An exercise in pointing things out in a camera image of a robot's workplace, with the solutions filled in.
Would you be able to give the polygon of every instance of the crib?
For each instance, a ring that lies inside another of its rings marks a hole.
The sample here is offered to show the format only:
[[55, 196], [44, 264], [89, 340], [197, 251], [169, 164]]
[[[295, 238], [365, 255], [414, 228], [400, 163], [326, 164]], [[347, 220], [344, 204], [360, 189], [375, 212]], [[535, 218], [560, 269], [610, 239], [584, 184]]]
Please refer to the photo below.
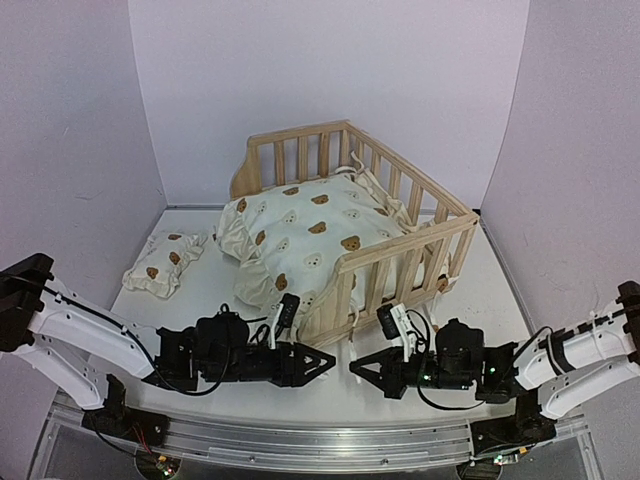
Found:
[[[478, 223], [478, 215], [460, 200], [348, 120], [249, 137], [245, 161], [231, 182], [231, 198], [328, 177], [338, 166], [352, 166], [352, 152], [391, 197], [403, 201], [414, 226], [423, 208], [432, 212], [435, 208], [435, 214], [431, 226], [339, 258], [329, 284], [297, 321], [295, 340], [314, 347], [329, 345], [353, 330], [356, 314], [350, 311], [351, 288], [354, 272], [361, 267], [371, 266], [371, 273], [356, 330], [374, 322], [382, 304], [412, 307], [454, 288]], [[448, 274], [442, 275], [450, 250]], [[395, 295], [385, 298], [389, 265], [396, 256], [401, 256], [402, 268]], [[421, 264], [424, 279], [416, 287], [414, 279]]]

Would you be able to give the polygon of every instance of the white table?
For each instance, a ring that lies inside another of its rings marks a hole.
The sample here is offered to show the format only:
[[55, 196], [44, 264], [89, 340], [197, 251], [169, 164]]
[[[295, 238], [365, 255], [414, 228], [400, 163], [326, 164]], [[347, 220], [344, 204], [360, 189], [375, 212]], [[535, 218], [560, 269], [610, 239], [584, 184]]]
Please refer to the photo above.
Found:
[[[167, 210], [155, 231], [170, 229], [211, 231], [218, 223], [219, 210]], [[224, 257], [209, 240], [201, 258], [184, 272], [182, 285], [168, 300], [160, 300], [147, 292], [122, 289], [113, 312], [141, 325], [164, 326], [182, 330], [194, 325], [198, 318], [213, 316], [222, 303], [238, 311], [243, 318], [258, 316], [256, 309], [234, 298], [232, 293], [236, 261]], [[472, 327], [482, 328], [487, 346], [527, 338], [529, 332], [502, 269], [484, 234], [478, 228], [458, 284], [446, 294], [435, 312], [440, 326], [457, 317]], [[148, 330], [151, 338], [153, 329]], [[358, 356], [389, 346], [380, 328], [373, 326], [356, 334]], [[294, 423], [296, 425], [383, 426], [393, 424], [447, 424], [463, 419], [508, 415], [510, 404], [482, 405], [463, 412], [434, 410], [422, 403], [410, 389], [400, 401], [385, 399], [381, 391], [366, 382], [357, 383], [348, 371], [349, 353], [346, 342], [325, 349], [336, 356], [338, 365], [327, 378], [316, 379], [304, 388], [278, 388], [269, 383], [223, 384], [212, 395], [185, 397], [128, 377], [117, 375], [128, 387], [128, 402], [141, 408], [179, 413], [207, 419], [259, 422], [260, 424]], [[102, 368], [111, 366], [102, 364]], [[206, 387], [202, 381], [200, 389]], [[473, 405], [469, 392], [426, 391], [440, 404]]]

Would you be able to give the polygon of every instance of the gray wall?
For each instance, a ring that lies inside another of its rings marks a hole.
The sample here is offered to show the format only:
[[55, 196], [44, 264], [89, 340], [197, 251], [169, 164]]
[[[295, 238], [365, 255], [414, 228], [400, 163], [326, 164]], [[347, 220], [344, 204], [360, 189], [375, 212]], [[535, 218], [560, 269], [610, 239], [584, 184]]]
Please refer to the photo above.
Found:
[[[640, 281], [640, 3], [531, 3], [482, 213], [537, 325], [585, 320]], [[586, 410], [606, 478], [637, 480], [640, 382]]]
[[[110, 306], [165, 207], [126, 0], [0, 3], [0, 269], [37, 251]], [[0, 471], [26, 475], [55, 387], [0, 360]]]
[[474, 207], [509, 114], [528, 0], [135, 0], [170, 204], [228, 201], [251, 134], [350, 118]]

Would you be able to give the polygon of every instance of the back wall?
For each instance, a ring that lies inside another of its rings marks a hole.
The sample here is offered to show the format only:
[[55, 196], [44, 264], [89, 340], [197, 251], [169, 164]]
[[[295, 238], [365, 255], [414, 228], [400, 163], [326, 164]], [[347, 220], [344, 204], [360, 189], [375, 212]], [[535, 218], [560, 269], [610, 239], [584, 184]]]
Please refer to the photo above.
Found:
[[129, 2], [169, 204], [226, 202], [251, 134], [349, 118], [479, 207], [528, 4]]

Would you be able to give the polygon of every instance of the pillow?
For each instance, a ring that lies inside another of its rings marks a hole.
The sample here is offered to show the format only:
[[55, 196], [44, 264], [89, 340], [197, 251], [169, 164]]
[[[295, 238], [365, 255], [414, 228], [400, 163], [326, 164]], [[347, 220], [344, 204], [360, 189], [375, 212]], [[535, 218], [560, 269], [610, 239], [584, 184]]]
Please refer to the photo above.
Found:
[[[328, 284], [340, 256], [404, 234], [401, 224], [410, 223], [406, 209], [387, 197], [364, 170], [276, 187], [229, 203], [217, 242], [240, 260], [235, 295], [266, 310], [291, 293], [300, 297], [299, 312], [304, 314]], [[398, 263], [397, 257], [391, 262], [386, 296], [395, 292]], [[363, 267], [355, 273], [352, 298], [360, 309], [369, 271]], [[423, 276], [421, 265], [417, 279]]]
[[140, 257], [122, 277], [127, 290], [147, 290], [169, 298], [180, 285], [180, 275], [189, 263], [200, 258], [205, 233], [164, 231], [149, 237]]

